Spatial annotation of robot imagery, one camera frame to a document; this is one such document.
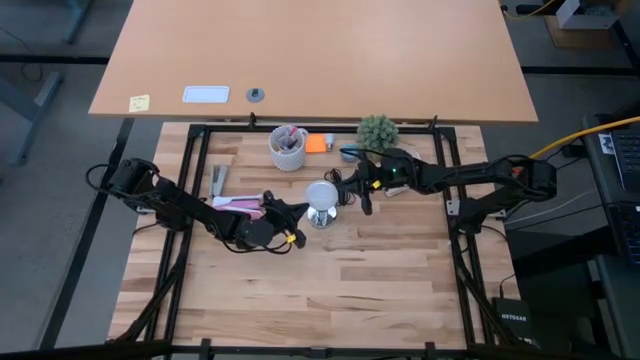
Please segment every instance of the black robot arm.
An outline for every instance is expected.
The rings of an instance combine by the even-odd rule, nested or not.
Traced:
[[[460,201],[455,227],[479,233],[487,215],[508,210],[522,201],[546,201],[556,195],[556,169],[546,161],[522,155],[471,165],[444,167],[416,159],[401,149],[387,149],[380,166],[369,161],[361,151],[350,155],[360,158],[351,177],[337,182],[338,191],[349,192],[361,198],[362,210],[372,213],[369,194],[382,189],[408,185],[412,190],[429,195],[451,186],[495,183],[499,190],[480,199]]]
[[[217,239],[243,250],[267,248],[273,236],[280,233],[298,248],[305,246],[306,237],[297,224],[308,204],[288,205],[266,191],[262,202],[265,214],[252,220],[243,212],[212,208],[159,173],[151,162],[124,160],[109,180],[107,192],[134,211],[140,207],[153,209],[158,223],[167,229],[183,231],[190,225],[190,219],[194,219],[204,224]]]

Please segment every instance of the orange sticky note pad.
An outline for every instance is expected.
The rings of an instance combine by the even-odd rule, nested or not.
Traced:
[[[307,138],[305,150],[307,150],[308,153],[327,152],[327,144],[324,142],[324,135],[310,134]]]

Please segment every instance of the potted plant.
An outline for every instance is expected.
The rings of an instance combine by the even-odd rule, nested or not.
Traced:
[[[357,139],[361,149],[383,153],[398,145],[398,127],[386,115],[370,115],[362,118]],[[379,155],[369,153],[367,156],[373,162],[380,160]]]

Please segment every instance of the wooden table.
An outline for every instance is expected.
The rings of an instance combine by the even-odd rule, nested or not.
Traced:
[[[224,104],[187,86],[229,86]],[[246,93],[262,88],[250,103]],[[129,114],[130,98],[150,96]],[[90,113],[536,122],[499,4],[136,0]]]
[[[174,181],[188,127],[165,123],[154,158],[161,174]],[[463,164],[486,160],[478,127],[456,131]],[[271,163],[267,136],[212,135],[205,169],[230,165],[222,195],[270,189],[288,203],[302,202],[306,187],[326,170],[338,167],[346,176],[353,171],[353,165],[333,152],[308,155],[302,169],[281,172]],[[336,147],[352,139],[350,134],[337,135]],[[436,162],[429,136],[401,135],[400,147]],[[189,186],[195,162],[194,157]],[[207,172],[200,196],[208,192]],[[492,190],[492,185],[468,187],[469,196],[475,197]],[[341,207],[338,222],[326,230],[313,229],[303,218],[300,227],[307,246],[284,256],[232,254],[197,223],[174,343],[198,345],[201,338],[210,338],[218,346],[420,349],[433,341],[440,349],[464,348],[442,196],[406,192],[387,199],[377,193],[372,199],[372,216],[365,216],[358,203]],[[142,216],[138,226],[153,221],[153,216]],[[487,224],[504,231],[498,222]],[[165,231],[157,227],[135,236],[110,337],[121,334],[151,298],[164,237]],[[491,231],[483,231],[477,241],[487,295],[495,296],[500,280],[513,274],[509,249]],[[518,296],[514,279],[505,282],[505,292]],[[472,312],[481,341],[473,301]],[[159,319],[161,338],[166,306]]]

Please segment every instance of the floor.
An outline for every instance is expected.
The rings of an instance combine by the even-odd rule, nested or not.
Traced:
[[[515,5],[522,0],[503,2]],[[22,38],[35,53],[108,56],[131,3],[132,0],[96,0],[78,43],[73,46],[60,40],[70,21],[64,0],[3,0],[0,26]],[[626,17],[623,24],[636,51],[640,51],[640,10]],[[509,22],[508,27],[522,65],[628,66],[620,49],[605,52],[556,49],[543,20],[538,18]],[[0,32],[0,53],[24,52],[19,42]],[[37,66],[29,66],[25,72],[33,77],[37,70]],[[84,171],[107,159],[120,125],[119,119],[97,120],[87,115],[103,66],[45,65],[43,70],[45,74],[62,71],[65,83],[42,124],[28,164],[21,168],[0,166],[4,172],[0,185],[0,245],[4,249],[0,252],[0,353],[36,346],[92,199],[92,191],[84,184]],[[0,75],[31,94],[37,93],[41,85],[23,78],[20,64],[0,64]],[[526,81],[540,123],[484,127],[490,158],[511,153],[530,154],[579,129],[582,116],[610,112],[640,97],[640,81],[633,78],[537,75],[526,76]],[[25,127],[24,120],[2,104],[0,119],[0,164],[5,164],[15,146],[15,138]],[[136,121],[125,157],[151,158],[159,133],[159,121]],[[555,159],[558,164],[565,161],[561,156]],[[529,205],[513,219],[550,209],[593,189],[588,166],[586,161],[581,161],[562,170],[558,197],[544,204]],[[556,214],[596,203],[597,193],[592,191]],[[135,220],[136,216],[121,203],[109,200],[59,346],[104,341]],[[534,221],[524,220],[518,226]],[[580,234],[604,221],[602,212],[595,209],[529,230]],[[571,274],[552,276],[556,291],[571,292],[574,288],[575,282],[562,282],[562,279],[571,279]],[[526,292],[548,283],[537,279],[521,286]]]

